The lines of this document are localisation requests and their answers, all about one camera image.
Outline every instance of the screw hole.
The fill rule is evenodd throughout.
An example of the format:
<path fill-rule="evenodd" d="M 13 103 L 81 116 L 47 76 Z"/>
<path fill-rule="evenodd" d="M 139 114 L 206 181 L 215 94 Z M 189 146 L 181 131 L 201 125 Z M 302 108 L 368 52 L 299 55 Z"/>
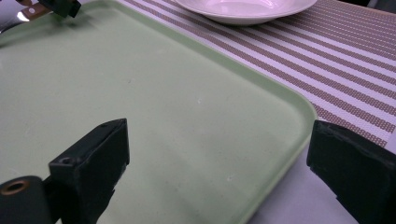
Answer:
<path fill-rule="evenodd" d="M 66 158 L 63 158 L 63 159 L 60 159 L 60 160 L 59 160 L 60 163 L 63 163 L 63 164 L 65 164 L 65 165 L 67 165 L 67 164 L 72 164 L 73 161 L 74 161 L 74 160 L 73 160 L 72 158 L 69 158 L 69 157 L 66 157 Z"/>
<path fill-rule="evenodd" d="M 27 189 L 29 186 L 29 182 L 26 180 L 18 180 L 12 182 L 1 189 L 1 194 L 3 195 L 12 195 Z"/>

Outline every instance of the black plastic part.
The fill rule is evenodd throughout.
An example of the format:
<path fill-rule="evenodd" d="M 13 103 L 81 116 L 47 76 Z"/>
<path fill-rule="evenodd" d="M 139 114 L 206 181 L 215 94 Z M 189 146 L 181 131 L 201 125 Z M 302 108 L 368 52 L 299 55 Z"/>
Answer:
<path fill-rule="evenodd" d="M 128 164 L 126 119 L 96 127 L 50 162 L 48 189 L 51 185 L 55 186 L 53 189 L 62 187 L 64 192 L 69 192 L 71 201 L 76 201 L 68 205 L 68 214 L 62 216 L 63 224 L 96 223 Z"/>
<path fill-rule="evenodd" d="M 67 16 L 75 18 L 81 8 L 81 3 L 77 0 L 38 0 L 38 2 L 64 18 Z"/>
<path fill-rule="evenodd" d="M 396 223 L 396 155 L 344 127 L 317 120 L 307 165 L 359 223 Z"/>
<path fill-rule="evenodd" d="M 62 219 L 63 224 L 83 223 L 80 222 L 78 211 L 78 195 L 73 190 L 52 181 L 51 177 L 44 181 L 44 190 L 52 223 L 56 223 L 59 218 Z"/>
<path fill-rule="evenodd" d="M 0 185 L 0 223 L 53 223 L 39 177 L 23 176 Z"/>

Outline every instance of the tray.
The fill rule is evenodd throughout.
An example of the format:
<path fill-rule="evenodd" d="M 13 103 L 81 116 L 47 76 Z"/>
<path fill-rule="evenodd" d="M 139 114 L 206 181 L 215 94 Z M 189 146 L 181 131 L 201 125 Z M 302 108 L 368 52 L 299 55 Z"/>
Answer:
<path fill-rule="evenodd" d="M 300 94 L 132 9 L 84 5 L 0 38 L 0 181 L 96 125 L 129 123 L 131 165 L 98 223 L 244 223 L 308 143 Z"/>

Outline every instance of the gray and white stripe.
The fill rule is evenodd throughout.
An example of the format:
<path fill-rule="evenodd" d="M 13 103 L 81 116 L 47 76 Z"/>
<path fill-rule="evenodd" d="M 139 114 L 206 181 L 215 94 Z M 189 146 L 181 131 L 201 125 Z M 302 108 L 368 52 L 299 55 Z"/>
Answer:
<path fill-rule="evenodd" d="M 128 2 L 154 20 L 297 90 L 322 119 L 380 146 L 396 127 L 396 32 L 391 29 L 391 16 L 378 18 L 360 7 L 346 13 L 335 10 L 336 1 L 319 0 L 297 15 L 236 28 L 190 13 L 172 0 Z M 386 37 L 372 34 L 373 29 Z"/>

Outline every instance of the white bowl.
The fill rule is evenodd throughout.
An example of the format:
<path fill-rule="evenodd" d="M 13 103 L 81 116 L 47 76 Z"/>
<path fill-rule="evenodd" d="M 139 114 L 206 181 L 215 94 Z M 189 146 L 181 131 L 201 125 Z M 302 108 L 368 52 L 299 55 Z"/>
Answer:
<path fill-rule="evenodd" d="M 175 0 L 182 7 L 213 21 L 253 25 L 289 16 L 312 7 L 318 0 Z"/>

